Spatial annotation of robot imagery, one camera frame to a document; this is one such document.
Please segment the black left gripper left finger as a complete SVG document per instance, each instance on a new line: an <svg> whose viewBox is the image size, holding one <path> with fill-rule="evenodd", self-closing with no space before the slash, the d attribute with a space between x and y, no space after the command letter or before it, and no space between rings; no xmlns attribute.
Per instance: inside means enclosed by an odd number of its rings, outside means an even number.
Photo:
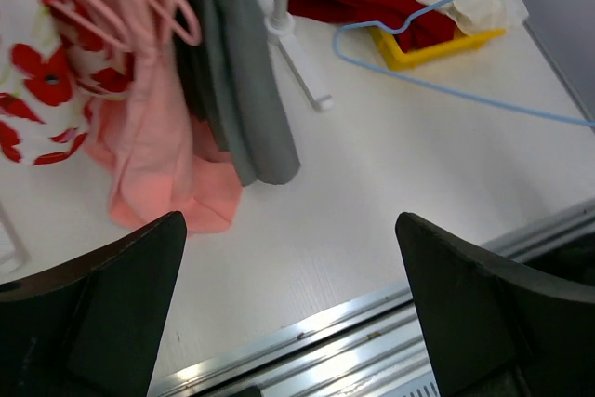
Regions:
<svg viewBox="0 0 595 397"><path fill-rule="evenodd" d="M170 212L1 285L4 396L144 396L187 239Z"/></svg>

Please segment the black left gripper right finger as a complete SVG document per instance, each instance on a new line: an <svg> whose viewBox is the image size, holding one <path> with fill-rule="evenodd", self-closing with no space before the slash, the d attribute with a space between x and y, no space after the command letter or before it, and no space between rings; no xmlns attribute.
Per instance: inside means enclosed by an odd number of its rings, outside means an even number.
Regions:
<svg viewBox="0 0 595 397"><path fill-rule="evenodd" d="M594 392L594 239L517 262L403 213L395 233L443 396Z"/></svg>

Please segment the grey skirt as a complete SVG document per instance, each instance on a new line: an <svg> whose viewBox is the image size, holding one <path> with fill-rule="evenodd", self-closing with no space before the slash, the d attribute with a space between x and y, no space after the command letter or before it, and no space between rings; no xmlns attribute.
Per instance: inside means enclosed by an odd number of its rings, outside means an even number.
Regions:
<svg viewBox="0 0 595 397"><path fill-rule="evenodd" d="M290 182L298 151L271 64L258 0L187 0L199 20L197 46L174 40L178 76L191 114L231 156L245 186Z"/></svg>

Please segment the pink hanger of grey skirt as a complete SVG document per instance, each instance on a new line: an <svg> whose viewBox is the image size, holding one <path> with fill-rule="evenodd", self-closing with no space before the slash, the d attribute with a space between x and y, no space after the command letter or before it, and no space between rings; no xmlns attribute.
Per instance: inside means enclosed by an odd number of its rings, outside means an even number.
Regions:
<svg viewBox="0 0 595 397"><path fill-rule="evenodd" d="M202 42L200 22L187 0L165 0L164 5L157 0L147 1L165 23L163 35L175 34L190 46Z"/></svg>

